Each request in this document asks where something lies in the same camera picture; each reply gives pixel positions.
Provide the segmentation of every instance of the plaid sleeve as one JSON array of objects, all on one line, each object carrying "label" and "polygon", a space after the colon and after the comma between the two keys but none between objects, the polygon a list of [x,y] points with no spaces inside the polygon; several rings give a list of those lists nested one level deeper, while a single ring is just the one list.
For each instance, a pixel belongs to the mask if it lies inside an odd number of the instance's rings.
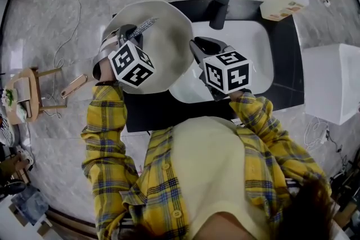
[{"label": "plaid sleeve", "polygon": [[82,164],[92,184],[96,227],[100,240],[110,239],[125,209],[120,191],[128,191],[138,179],[133,160],[125,155],[120,132],[127,110],[120,88],[93,87],[93,101],[87,113],[87,126],[82,131],[86,142],[86,159]]},{"label": "plaid sleeve", "polygon": [[283,130],[279,120],[272,116],[271,101],[265,97],[255,98],[246,92],[231,102],[230,106],[242,123],[262,140],[275,157],[285,177],[299,183],[307,179],[326,179],[324,172],[309,153],[296,144],[289,137],[289,133]]}]

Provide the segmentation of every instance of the plastic bottle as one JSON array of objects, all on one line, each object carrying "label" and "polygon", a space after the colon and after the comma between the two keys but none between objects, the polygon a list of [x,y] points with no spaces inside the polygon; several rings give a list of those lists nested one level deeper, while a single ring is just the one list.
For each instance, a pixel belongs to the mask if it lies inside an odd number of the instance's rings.
[{"label": "plastic bottle", "polygon": [[265,0],[260,5],[263,18],[280,21],[309,5],[309,0]]}]

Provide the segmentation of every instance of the shirt button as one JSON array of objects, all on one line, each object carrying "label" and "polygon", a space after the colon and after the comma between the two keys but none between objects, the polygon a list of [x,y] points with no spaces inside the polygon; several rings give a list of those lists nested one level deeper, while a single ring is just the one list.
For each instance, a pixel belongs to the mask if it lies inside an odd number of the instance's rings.
[{"label": "shirt button", "polygon": [[163,170],[168,170],[170,168],[170,164],[165,163],[162,168]]},{"label": "shirt button", "polygon": [[172,215],[174,218],[180,218],[182,216],[182,213],[180,210],[174,210]]}]

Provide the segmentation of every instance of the white container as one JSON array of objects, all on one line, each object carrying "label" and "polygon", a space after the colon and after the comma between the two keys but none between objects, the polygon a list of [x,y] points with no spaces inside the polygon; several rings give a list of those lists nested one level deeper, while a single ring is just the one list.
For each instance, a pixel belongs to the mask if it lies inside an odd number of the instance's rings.
[{"label": "white container", "polygon": [[30,100],[31,91],[29,77],[21,77],[17,79],[17,81],[14,82],[13,87],[17,91],[16,102]]},{"label": "white container", "polygon": [[305,49],[302,54],[305,113],[341,125],[358,111],[360,48],[346,44]]},{"label": "white container", "polygon": [[265,0],[260,5],[263,18],[280,21],[309,5],[309,0]]}]

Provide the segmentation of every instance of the cardboard box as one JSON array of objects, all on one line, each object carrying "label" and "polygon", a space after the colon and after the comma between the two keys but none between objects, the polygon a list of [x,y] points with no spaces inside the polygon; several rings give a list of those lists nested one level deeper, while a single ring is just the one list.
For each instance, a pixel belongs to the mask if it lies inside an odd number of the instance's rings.
[{"label": "cardboard box", "polygon": [[20,213],[20,211],[16,208],[15,204],[12,203],[9,206],[10,211],[13,213],[17,221],[20,222],[22,226],[26,226],[28,223],[28,220],[23,217],[23,215]]},{"label": "cardboard box", "polygon": [[49,224],[47,224],[45,221],[42,221],[41,226],[38,229],[38,234],[44,238],[46,233],[48,233],[50,230],[51,230],[51,227],[49,226]]},{"label": "cardboard box", "polygon": [[349,202],[342,212],[337,212],[334,216],[335,222],[344,228],[349,222],[354,212],[357,209],[357,205],[354,202]]}]

